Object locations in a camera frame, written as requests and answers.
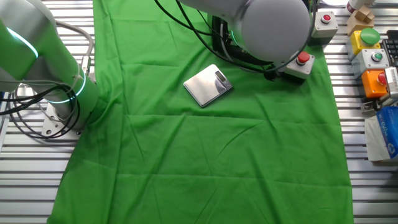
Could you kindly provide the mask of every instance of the small metal box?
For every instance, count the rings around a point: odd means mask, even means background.
[[[363,49],[351,64],[355,79],[359,79],[366,70],[388,68],[389,59],[383,49]]]
[[[205,107],[232,88],[232,84],[216,65],[205,68],[187,80],[184,86],[201,107]]]

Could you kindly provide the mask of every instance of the blue label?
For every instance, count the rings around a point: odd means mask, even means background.
[[[393,159],[398,155],[398,107],[388,106],[377,112],[377,120],[380,124],[381,133]]]

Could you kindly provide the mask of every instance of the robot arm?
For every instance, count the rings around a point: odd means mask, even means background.
[[[254,57],[285,62],[305,43],[310,15],[302,0],[180,0],[222,18],[236,43]]]
[[[53,81],[73,88],[81,105],[75,129],[82,129],[98,97],[97,86],[86,76],[58,36],[53,15],[41,0],[0,1],[0,91],[13,91],[21,81]],[[53,85],[31,85],[42,93]],[[58,117],[70,116],[67,94],[44,98]]]

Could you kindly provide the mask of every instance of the orange button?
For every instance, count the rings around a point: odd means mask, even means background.
[[[362,82],[367,98],[380,98],[387,94],[386,84],[383,84],[387,83],[383,69],[366,70],[362,74]]]

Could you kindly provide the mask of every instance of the metal plate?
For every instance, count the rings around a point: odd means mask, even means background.
[[[94,35],[91,1],[44,1],[55,18],[79,26]],[[324,48],[346,144],[348,169],[353,185],[354,221],[357,224],[398,223],[398,166],[373,164],[367,160],[364,119],[358,87],[350,69],[345,42],[349,13],[333,11],[339,30]],[[389,29],[398,30],[398,9],[374,9],[375,29],[386,38]],[[58,29],[68,50],[80,61],[88,42],[79,34]],[[41,131],[44,116],[38,108],[23,112],[35,130]],[[45,223],[75,140],[43,142],[21,134],[9,123],[0,154],[0,223]]]

